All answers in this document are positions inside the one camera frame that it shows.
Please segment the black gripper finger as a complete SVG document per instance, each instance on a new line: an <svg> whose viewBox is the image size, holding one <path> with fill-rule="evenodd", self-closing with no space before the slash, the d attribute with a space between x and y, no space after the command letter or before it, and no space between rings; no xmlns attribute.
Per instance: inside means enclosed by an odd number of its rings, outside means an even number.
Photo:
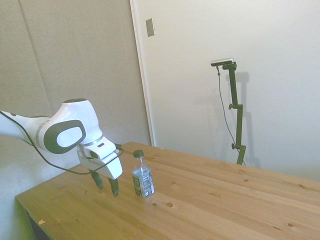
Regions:
<svg viewBox="0 0 320 240"><path fill-rule="evenodd" d="M102 189L102 188L104 187L104 183L103 183L103 181L102 181L99 173L96 172L96 171L91 171L91 172L90 172L90 175L91 175L91 177L93 178L96 186L97 186L99 189Z"/></svg>
<svg viewBox="0 0 320 240"><path fill-rule="evenodd" d="M112 179L108 178L108 181L110 183L111 191L114 197L117 197L119 195L119 183L118 179Z"/></svg>

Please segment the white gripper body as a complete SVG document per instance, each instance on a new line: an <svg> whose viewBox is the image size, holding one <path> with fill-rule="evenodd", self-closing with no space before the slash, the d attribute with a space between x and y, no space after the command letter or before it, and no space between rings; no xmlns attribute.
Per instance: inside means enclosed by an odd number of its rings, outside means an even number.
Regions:
<svg viewBox="0 0 320 240"><path fill-rule="evenodd" d="M119 152L119 150L116 150L107 154L101 154L101 152L94 152L87 148L77 149L79 161L83 166L113 180L117 179L123 173L122 165L118 157Z"/></svg>

